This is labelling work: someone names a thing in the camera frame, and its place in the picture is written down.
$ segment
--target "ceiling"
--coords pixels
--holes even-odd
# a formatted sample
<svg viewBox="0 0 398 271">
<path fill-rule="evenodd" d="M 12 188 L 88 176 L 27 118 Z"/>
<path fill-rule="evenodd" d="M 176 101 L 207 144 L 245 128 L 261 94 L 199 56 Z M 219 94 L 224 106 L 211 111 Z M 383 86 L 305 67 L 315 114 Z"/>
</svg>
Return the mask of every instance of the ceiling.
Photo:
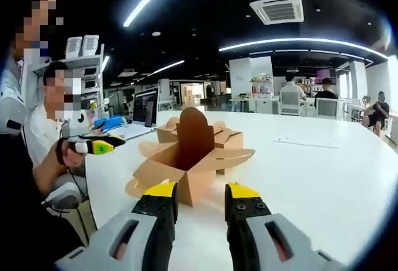
<svg viewBox="0 0 398 271">
<path fill-rule="evenodd" d="M 374 63 L 382 60 L 364 50 L 320 42 L 276 42 L 218 51 L 229 45 L 266 39 L 324 38 L 363 45 L 386 55 L 395 52 L 389 24 L 369 0 L 302 0 L 303 22 L 276 25 L 264 25 L 250 8 L 249 3 L 257 0 L 152 0 L 129 27 L 123 27 L 140 1 L 57 0 L 57 16 L 63 17 L 63 25 L 57 25 L 55 34 L 50 36 L 50 54 L 63 58 L 68 37 L 98 34 L 100 43 L 105 44 L 105 54 L 111 57 L 104 71 L 104 85 L 108 87 L 113 81 L 124 85 L 136 82 L 142 74 L 181 60 L 185 63 L 140 83 L 207 76 L 223 80 L 229 59 L 280 49 L 330 50 Z M 160 36 L 154 37 L 154 32 L 160 32 Z M 279 67 L 310 63 L 336 68 L 347 60 L 349 57 L 344 55 L 314 52 L 272 54 L 273 64 Z M 127 68 L 137 74 L 118 78 Z"/>
</svg>

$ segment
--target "cardboard box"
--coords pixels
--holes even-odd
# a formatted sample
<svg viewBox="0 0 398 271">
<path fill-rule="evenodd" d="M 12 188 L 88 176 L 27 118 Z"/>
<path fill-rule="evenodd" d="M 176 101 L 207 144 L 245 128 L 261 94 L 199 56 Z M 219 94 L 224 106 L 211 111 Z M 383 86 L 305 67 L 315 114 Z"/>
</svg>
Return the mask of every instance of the cardboard box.
<svg viewBox="0 0 398 271">
<path fill-rule="evenodd" d="M 177 124 L 180 119 L 172 117 L 166 125 L 157 128 L 157 138 L 160 143 L 177 142 Z M 234 131 L 225 126 L 223 121 L 213 124 L 213 132 L 215 135 L 215 147 L 221 149 L 243 149 L 243 133 Z M 232 168 L 217 170 L 222 175 L 232 171 Z"/>
<path fill-rule="evenodd" d="M 243 149 L 243 133 L 239 131 L 234 131 L 225 126 L 225 123 L 215 122 L 214 128 L 214 138 L 215 147 L 221 149 Z M 233 168 L 221 169 L 216 172 L 225 175 L 231 172 Z"/>
<path fill-rule="evenodd" d="M 181 113 L 177 140 L 139 145 L 140 153 L 147 159 L 126 185 L 127 194 L 140 198 L 154 185 L 176 181 L 179 201 L 193 206 L 213 183 L 215 170 L 237 166 L 255 153 L 249 149 L 216 148 L 215 130 L 196 108 L 187 108 Z"/>
<path fill-rule="evenodd" d="M 169 119 L 166 125 L 156 128 L 157 139 L 160 143 L 164 142 L 178 142 L 177 138 L 177 124 L 180 119 L 172 117 Z"/>
</svg>

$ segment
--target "sleeve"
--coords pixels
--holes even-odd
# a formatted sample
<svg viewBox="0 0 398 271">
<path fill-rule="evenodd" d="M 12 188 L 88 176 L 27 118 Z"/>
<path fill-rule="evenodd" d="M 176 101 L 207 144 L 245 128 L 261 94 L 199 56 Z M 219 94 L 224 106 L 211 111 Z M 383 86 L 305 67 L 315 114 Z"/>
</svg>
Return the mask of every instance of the sleeve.
<svg viewBox="0 0 398 271">
<path fill-rule="evenodd" d="M 32 115 L 29 124 L 30 135 L 26 142 L 34 167 L 42 163 L 53 145 L 53 142 L 48 139 L 44 129 L 40 127 L 39 120 L 37 115 Z"/>
<path fill-rule="evenodd" d="M 300 90 L 300 98 L 304 98 L 307 97 L 307 95 L 304 93 L 303 89 L 301 89 L 300 86 L 298 86 L 299 90 Z"/>
</svg>

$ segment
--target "hand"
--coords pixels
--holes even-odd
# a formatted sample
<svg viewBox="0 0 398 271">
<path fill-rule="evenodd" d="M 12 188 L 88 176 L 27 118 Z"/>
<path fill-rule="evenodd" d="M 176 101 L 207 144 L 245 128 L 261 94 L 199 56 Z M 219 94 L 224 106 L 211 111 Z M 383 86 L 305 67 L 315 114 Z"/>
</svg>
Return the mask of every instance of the hand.
<svg viewBox="0 0 398 271">
<path fill-rule="evenodd" d="M 67 167 L 79 167 L 85 154 L 76 153 L 71 149 L 71 143 L 67 140 L 62 142 L 62 158 L 65 166 Z"/>
</svg>

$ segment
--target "cardboard flap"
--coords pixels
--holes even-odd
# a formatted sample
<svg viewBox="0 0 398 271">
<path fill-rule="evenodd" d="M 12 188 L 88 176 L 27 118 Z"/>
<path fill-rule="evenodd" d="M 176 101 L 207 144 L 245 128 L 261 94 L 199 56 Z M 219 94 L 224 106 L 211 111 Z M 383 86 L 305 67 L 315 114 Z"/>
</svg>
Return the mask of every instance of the cardboard flap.
<svg viewBox="0 0 398 271">
<path fill-rule="evenodd" d="M 222 132 L 224 129 L 226 129 L 224 121 L 217 121 L 213 124 L 214 135 Z"/>
<path fill-rule="evenodd" d="M 209 172 L 235 167 L 254 155 L 256 151 L 251 149 L 214 149 L 189 173 Z"/>
<path fill-rule="evenodd" d="M 240 131 L 233 131 L 230 128 L 224 128 L 219 133 L 215 133 L 215 142 L 217 144 L 224 144 L 231 136 L 242 133 Z"/>
<path fill-rule="evenodd" d="M 169 131 L 177 130 L 177 124 L 180 122 L 178 117 L 171 117 L 166 124 L 166 129 Z"/>
<path fill-rule="evenodd" d="M 138 150 L 142 156 L 151 157 L 174 144 L 175 142 L 168 142 L 164 144 L 159 144 L 157 142 L 140 142 L 138 145 Z"/>
<path fill-rule="evenodd" d="M 147 159 L 134 172 L 134 179 L 126 185 L 125 191 L 131 196 L 136 196 L 136 190 L 140 190 L 141 192 L 165 180 L 169 182 L 178 182 L 184 174 L 185 172 L 183 170 L 178 170 L 168 165 Z"/>
<path fill-rule="evenodd" d="M 213 127 L 196 108 L 183 110 L 177 124 L 177 136 L 180 153 L 176 167 L 181 170 L 190 170 L 214 149 Z"/>
</svg>

